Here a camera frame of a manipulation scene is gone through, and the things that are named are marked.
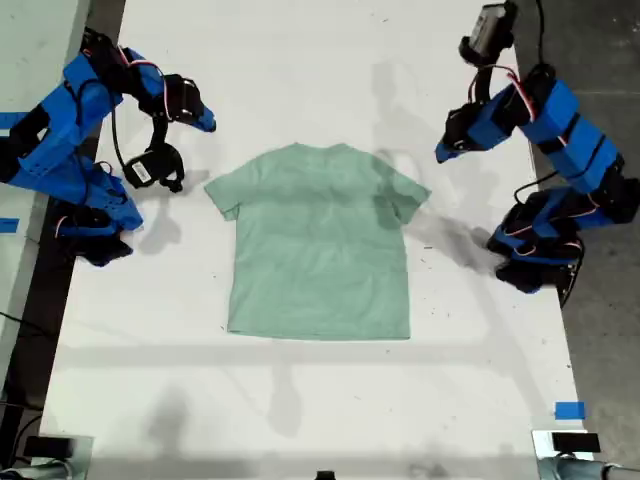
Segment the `blue plastic part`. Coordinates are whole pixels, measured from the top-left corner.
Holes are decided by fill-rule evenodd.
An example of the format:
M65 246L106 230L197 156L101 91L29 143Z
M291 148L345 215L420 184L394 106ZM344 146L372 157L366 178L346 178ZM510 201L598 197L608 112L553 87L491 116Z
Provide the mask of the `blue plastic part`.
M580 117L566 147L550 153L549 159L564 178L578 175L589 163L602 133L589 121Z
M556 402L556 420L584 420L584 402Z
M446 162L447 160L456 158L458 155L460 155L460 152L449 150L442 142L436 146L436 160L438 163Z
M591 193L600 186L605 172L613 165L616 158L618 158L618 149L611 140L605 138L588 170L575 178L568 178L567 181L580 193Z
M134 59L144 59L137 52L131 52ZM164 80L155 67L141 65L137 68L140 69L144 88L152 96L164 92ZM46 135L27 156L19 159L22 168L7 183L46 193L74 205L102 210L111 219L104 228L83 228L65 223L59 229L62 235L104 236L121 230L134 230L142 225L142 217L122 181L94 167L88 158L74 153L87 135L122 102L122 95L110 93L98 82L95 71L83 54L76 56L63 74L67 86L60 84L39 105L49 117ZM82 105L81 117L74 96ZM28 113L0 113L0 128L10 129L26 115ZM192 126L206 132L214 131L213 112L205 107L204 113Z
M78 55L65 67L64 77L71 84L76 96L83 82L97 80L84 55ZM115 105L119 105L122 95L114 93L113 96ZM66 162L74 149L111 112L111 100L103 85L87 84L79 100L82 103L80 125L76 124L76 103L63 85L59 85L40 103L49 115L49 131L29 155L20 159L20 165L27 174L42 177L60 163Z
M145 60L145 58L135 50L130 48L129 52L131 53L131 58L134 60ZM139 69L142 85L151 96L156 96L164 92L164 80L160 76L157 68L151 65L139 65L135 66L135 68ZM213 112L205 105L204 113L190 125L203 132L213 132L216 129L216 120Z
M89 184L86 205L105 211L121 229L135 230L142 225L142 217L124 189L122 180L100 167L93 168L91 160L86 157L70 157L69 160L40 178L20 170L8 184L78 205L85 197L86 178Z
M582 217L574 218L578 224L580 230L587 230L588 228L606 227L612 225L613 220L607 217L602 210L597 209L591 215L583 215Z
M67 237L108 237L118 232L118 225L115 222L111 222L109 226L103 228L85 228L76 227L73 224L71 226L60 226L58 234Z
M3 112L0 113L0 129L9 130L16 123L22 120L27 112Z
M511 258L513 260L518 260L519 262L541 263L544 265L571 265L572 263L576 263L575 258L544 258L536 257L534 255L524 256L518 255L515 251L511 253Z
M542 238L556 238L558 231L549 223L550 212L557 207L564 197L569 193L568 187L553 188L550 190L549 199L544 207L533 219L533 230Z
M504 243L505 245L511 248L518 248L525 244L524 240L520 240L519 238L505 235L505 233L502 231L502 225L500 225L496 229L496 231L493 233L493 237L496 240L498 240L500 243Z
M478 119L471 125L471 128L469 128L469 137L478 145L481 145L484 150L489 150L509 138L509 135L503 132L502 129L493 122L491 117L493 117L502 98L512 89L512 86L506 87L495 95L480 111Z
M569 87L562 80L556 80L538 118L520 129L532 143L553 140L565 132L578 106L578 98Z
M18 218L0 218L0 233L16 233L18 231Z

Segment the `white surface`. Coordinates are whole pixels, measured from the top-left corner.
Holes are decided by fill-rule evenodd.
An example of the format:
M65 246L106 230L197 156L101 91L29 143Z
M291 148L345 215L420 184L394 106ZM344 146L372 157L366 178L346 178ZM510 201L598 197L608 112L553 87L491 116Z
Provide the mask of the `white surface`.
M80 45L88 0L2 0L0 112L28 112L59 82ZM8 131L0 130L0 135ZM38 255L45 195L0 183L0 217L18 218L15 234L0 233L0 311L22 317ZM0 380L4 384L19 326L0 315Z
M473 240L533 177L528 145L433 154L474 74L457 46L481 4L127 2L121 43L195 79L219 128L172 126L190 188L134 192L135 254L76 265L42 430L95 437L89 479L537 478L530 431L576 400L558 302L497 281ZM125 156L141 152L151 122L131 100L118 120ZM376 152L433 190L405 231L410 341L224 331L235 224L202 187L296 141ZM108 129L100 142L115 165Z

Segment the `floor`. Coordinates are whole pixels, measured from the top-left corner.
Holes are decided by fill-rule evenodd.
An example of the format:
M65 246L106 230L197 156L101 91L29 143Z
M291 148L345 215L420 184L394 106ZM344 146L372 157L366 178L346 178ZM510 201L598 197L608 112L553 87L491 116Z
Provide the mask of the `floor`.
M89 25L116 38L124 1L93 0ZM543 1L546 60L579 95L582 113L626 154L627 175L640 177L640 163L632 156L636 148L640 150L640 0ZM538 17L533 0L517 3L521 11L516 47L520 69L526 72L537 58ZM95 139L87 148L95 148ZM539 176L550 171L537 151L535 161ZM640 251L634 247L640 240L639 222L584 233L587 256L564 309L578 394L588 409L587 427L599 433L603 458L636 467L640 467L636 374L640 297L635 282L640 279ZM41 243L48 245L46 233ZM66 290L70 270L46 253L52 248L43 248L36 266L25 318L36 322L47 318L43 326L53 329L61 322L65 303L64 292L56 288L62 285ZM23 340L12 359L10 387L22 401L42 405L55 348L31 343L43 339ZM38 362L34 362L36 348ZM24 425L30 418L18 423ZM0 428L4 431L6 420Z

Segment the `t-shirt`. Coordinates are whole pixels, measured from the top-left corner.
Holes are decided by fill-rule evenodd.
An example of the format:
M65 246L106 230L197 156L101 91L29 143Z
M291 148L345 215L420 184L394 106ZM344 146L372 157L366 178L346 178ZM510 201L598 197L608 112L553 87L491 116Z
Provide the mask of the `t-shirt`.
M228 331L305 340L407 339L400 227L429 192L345 144L293 144L205 187L235 220Z

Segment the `blue robotic arm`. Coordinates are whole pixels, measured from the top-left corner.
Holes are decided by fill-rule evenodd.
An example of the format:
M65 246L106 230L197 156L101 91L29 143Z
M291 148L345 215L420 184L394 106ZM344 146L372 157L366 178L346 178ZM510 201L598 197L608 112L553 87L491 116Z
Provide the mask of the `blue robotic arm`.
M68 253L102 266L131 253L119 234L138 228L142 218L122 181L77 153L89 133L109 113L115 115L123 94L132 95L152 117L154 132L145 152L125 163L112 117L125 178L135 188L158 181L179 192L185 173L180 154L165 142L168 124L213 132L216 122L192 80L163 75L137 52L91 29L63 77L30 112L0 114L0 128L10 129L0 139L0 181L58 200L56 237Z
M511 1L483 7L460 53L478 68L476 99L449 112L436 147L443 163L468 151L486 151L507 140L518 127L547 155L567 185L529 195L517 204L490 238L487 248L506 259L496 275L532 293L555 285L564 304L584 257L577 232L629 223L640 205L640 182L622 175L624 159L615 145L578 111L578 99L548 64L536 65L520 83L493 98L490 72L500 52L513 43L517 8Z

